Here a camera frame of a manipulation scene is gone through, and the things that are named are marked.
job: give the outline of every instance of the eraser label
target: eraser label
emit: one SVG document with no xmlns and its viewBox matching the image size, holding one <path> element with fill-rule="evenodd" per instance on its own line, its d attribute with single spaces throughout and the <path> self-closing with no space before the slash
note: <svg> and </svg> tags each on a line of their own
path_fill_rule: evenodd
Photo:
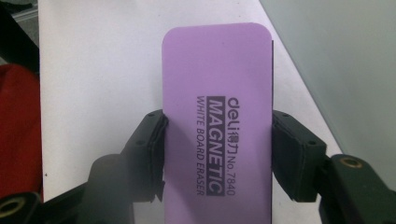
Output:
<svg viewBox="0 0 396 224">
<path fill-rule="evenodd" d="M 197 195 L 234 196 L 239 142 L 239 101 L 197 97 Z"/>
</svg>

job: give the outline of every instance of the white table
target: white table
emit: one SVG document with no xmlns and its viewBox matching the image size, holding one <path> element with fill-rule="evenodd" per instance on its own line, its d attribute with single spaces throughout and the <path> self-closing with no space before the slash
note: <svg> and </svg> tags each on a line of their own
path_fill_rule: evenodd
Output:
<svg viewBox="0 0 396 224">
<path fill-rule="evenodd" d="M 141 119 L 162 108 L 161 45 L 178 26 L 266 26 L 275 41 L 274 108 L 322 138 L 329 155 L 340 153 L 258 0 L 38 2 L 46 200 L 85 182 L 93 161 L 119 153 Z M 318 203 L 291 202 L 275 180 L 273 192 L 273 223 L 320 223 Z M 135 212 L 137 223 L 163 222 L 160 203 Z"/>
</svg>

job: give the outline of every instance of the gray background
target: gray background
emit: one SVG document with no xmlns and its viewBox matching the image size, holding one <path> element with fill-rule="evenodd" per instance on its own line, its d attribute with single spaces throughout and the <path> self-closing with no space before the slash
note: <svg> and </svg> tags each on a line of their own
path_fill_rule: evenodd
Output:
<svg viewBox="0 0 396 224">
<path fill-rule="evenodd" d="M 396 1 L 261 2 L 340 148 L 396 189 Z"/>
</svg>

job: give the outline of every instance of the purple eraser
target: purple eraser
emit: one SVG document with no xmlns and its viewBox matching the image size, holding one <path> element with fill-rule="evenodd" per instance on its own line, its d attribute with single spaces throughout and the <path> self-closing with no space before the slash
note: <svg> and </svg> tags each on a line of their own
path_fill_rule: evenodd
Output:
<svg viewBox="0 0 396 224">
<path fill-rule="evenodd" d="M 272 56 L 255 23 L 165 36 L 166 224 L 271 223 Z"/>
</svg>

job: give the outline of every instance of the red fabric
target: red fabric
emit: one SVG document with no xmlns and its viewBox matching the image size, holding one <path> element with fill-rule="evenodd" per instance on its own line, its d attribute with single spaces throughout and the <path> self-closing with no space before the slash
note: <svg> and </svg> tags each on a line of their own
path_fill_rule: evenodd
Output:
<svg viewBox="0 0 396 224">
<path fill-rule="evenodd" d="M 40 87 L 29 70 L 0 66 L 0 198 L 42 187 Z"/>
</svg>

